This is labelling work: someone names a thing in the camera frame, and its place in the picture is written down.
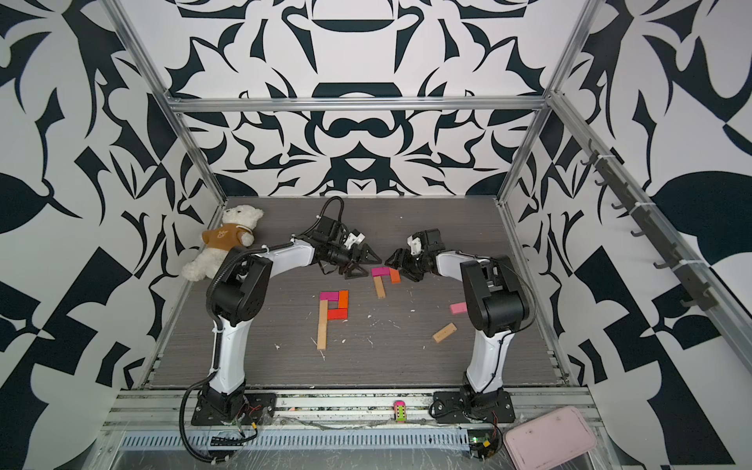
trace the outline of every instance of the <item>pink plastic case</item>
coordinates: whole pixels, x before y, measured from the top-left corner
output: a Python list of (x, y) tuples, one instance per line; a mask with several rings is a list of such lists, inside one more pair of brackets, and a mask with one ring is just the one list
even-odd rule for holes
[(580, 411), (566, 406), (504, 434), (517, 470), (549, 470), (596, 448), (597, 441)]

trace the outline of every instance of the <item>black and white patterned wall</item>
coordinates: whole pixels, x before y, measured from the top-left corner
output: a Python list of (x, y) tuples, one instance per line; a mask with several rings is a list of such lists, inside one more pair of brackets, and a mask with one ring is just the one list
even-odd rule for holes
[(54, 468), (139, 378), (217, 202), (98, 2), (0, 0), (0, 110), (0, 468)]
[[(584, 0), (125, 0), (175, 97), (541, 95)], [(496, 194), (525, 111), (193, 114), (236, 196)]]
[[(750, 17), (749, 2), (607, 0), (564, 86), (746, 308)], [(552, 117), (509, 200), (573, 379), (590, 387), (623, 463), (749, 468), (752, 376), (703, 312), (682, 306), (687, 292), (653, 267), (660, 256), (630, 234), (586, 158)]]

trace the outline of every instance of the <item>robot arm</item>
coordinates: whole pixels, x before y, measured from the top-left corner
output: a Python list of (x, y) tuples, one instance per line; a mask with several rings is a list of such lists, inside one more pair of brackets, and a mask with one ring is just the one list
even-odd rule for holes
[(472, 360), (465, 373), (467, 393), (474, 403), (480, 403), (480, 396), (492, 395), (502, 388), (509, 344), (529, 316), (529, 301), (520, 279), (508, 256), (474, 256), (446, 250), (437, 229), (413, 234), (408, 246), (398, 249), (385, 264), (415, 282), (427, 272), (462, 281), (468, 316), (476, 330)]
[[(334, 200), (341, 204), (336, 220), (324, 215)], [(329, 274), (322, 264), (327, 262), (351, 279), (368, 275), (362, 264), (381, 263), (363, 242), (365, 236), (342, 223), (343, 207), (339, 197), (327, 200), (316, 223), (289, 243), (261, 249), (235, 247), (227, 254), (206, 295), (207, 311), (214, 321), (214, 353), (199, 396), (199, 407), (209, 407), (219, 421), (232, 422), (244, 404), (248, 331), (261, 311), (271, 277), (312, 264)]]

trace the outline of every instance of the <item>pink block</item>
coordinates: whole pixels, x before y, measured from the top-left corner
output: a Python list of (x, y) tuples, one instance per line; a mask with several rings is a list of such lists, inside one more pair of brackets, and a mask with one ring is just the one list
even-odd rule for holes
[(337, 302), (339, 301), (339, 292), (322, 292), (319, 300), (333, 300)]
[(389, 268), (383, 267), (383, 268), (371, 268), (371, 276), (377, 277), (377, 276), (388, 276), (389, 275)]
[(468, 313), (467, 302), (461, 304), (452, 304), (449, 306), (452, 309), (452, 315), (466, 314)]

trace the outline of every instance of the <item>white teddy bear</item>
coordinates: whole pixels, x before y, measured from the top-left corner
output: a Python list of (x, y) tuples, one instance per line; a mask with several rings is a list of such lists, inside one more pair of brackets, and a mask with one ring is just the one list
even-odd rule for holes
[(227, 252), (233, 247), (253, 244), (253, 232), (264, 211), (250, 205), (239, 205), (227, 209), (222, 214), (222, 226), (219, 229), (207, 230), (201, 234), (206, 248), (196, 259), (183, 266), (182, 275), (187, 280), (196, 282), (205, 277), (214, 277)]

